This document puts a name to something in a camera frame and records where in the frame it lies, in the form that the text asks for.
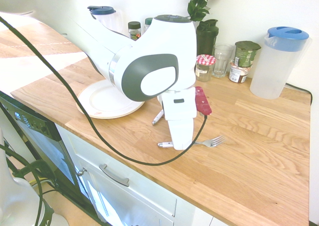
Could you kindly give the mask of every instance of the glass jar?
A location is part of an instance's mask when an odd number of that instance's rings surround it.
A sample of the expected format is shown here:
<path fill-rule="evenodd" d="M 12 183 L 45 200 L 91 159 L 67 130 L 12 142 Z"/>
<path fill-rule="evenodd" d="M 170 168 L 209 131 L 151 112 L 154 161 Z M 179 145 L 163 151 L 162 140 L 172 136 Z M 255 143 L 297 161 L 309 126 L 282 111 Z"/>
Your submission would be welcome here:
<path fill-rule="evenodd" d="M 130 39 L 132 40 L 138 40 L 141 37 L 141 23 L 138 21 L 132 21 L 129 22 L 129 34 L 130 34 Z"/>
<path fill-rule="evenodd" d="M 230 66 L 229 80 L 234 83 L 243 83 L 246 80 L 251 67 L 242 68 L 234 64 L 234 62 L 230 62 Z"/>
<path fill-rule="evenodd" d="M 213 71 L 213 66 L 216 59 L 212 55 L 201 54 L 196 58 L 196 68 L 195 75 L 196 79 L 201 82 L 207 82 L 211 78 L 211 73 Z"/>
<path fill-rule="evenodd" d="M 152 23 L 153 18 L 146 18 L 145 19 L 145 32 L 149 28 L 150 24 Z"/>

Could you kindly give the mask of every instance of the red object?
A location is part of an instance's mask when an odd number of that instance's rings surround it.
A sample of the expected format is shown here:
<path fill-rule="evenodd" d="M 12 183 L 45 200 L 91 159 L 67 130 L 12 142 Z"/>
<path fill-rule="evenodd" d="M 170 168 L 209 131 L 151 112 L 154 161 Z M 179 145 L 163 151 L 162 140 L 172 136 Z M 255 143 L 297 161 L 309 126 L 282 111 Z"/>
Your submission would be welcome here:
<path fill-rule="evenodd" d="M 196 108 L 200 113 L 204 115 L 210 115 L 212 113 L 211 108 L 209 106 L 208 100 L 205 96 L 204 90 L 202 87 L 195 87 L 195 103 Z"/>
<path fill-rule="evenodd" d="M 209 65 L 213 65 L 216 62 L 216 58 L 212 55 L 201 54 L 196 57 L 196 62 L 201 65 L 209 66 Z"/>

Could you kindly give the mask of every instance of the dishwasher control panel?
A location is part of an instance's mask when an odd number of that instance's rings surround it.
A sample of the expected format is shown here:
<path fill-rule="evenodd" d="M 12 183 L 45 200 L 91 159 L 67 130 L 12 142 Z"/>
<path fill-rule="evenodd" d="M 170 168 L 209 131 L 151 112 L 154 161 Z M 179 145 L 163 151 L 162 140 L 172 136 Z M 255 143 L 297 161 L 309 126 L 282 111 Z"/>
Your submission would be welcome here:
<path fill-rule="evenodd" d="M 41 114 L 3 93 L 0 95 L 0 102 L 13 119 L 22 122 L 28 128 L 40 132 L 52 140 L 61 140 L 55 124 Z"/>

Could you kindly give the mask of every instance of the red checkered lid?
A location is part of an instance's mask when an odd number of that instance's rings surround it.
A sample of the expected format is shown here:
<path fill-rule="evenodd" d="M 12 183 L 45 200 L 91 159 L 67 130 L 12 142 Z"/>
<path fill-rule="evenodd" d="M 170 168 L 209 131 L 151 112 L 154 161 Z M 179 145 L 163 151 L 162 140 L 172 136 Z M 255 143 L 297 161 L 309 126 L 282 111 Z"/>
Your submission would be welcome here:
<path fill-rule="evenodd" d="M 196 62 L 201 65 L 213 65 L 216 62 L 216 58 L 212 55 L 201 54 L 197 56 Z"/>

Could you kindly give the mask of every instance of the dishwasher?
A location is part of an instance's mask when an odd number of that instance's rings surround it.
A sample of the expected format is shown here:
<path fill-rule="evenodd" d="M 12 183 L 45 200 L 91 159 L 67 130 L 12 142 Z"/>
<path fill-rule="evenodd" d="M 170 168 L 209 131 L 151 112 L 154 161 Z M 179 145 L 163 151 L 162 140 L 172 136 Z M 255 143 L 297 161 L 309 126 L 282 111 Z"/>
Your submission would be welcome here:
<path fill-rule="evenodd" d="M 43 159 L 53 170 L 59 191 L 100 223 L 54 122 L 1 91 L 0 103 L 12 126 L 23 132 L 25 147 L 36 160 Z"/>

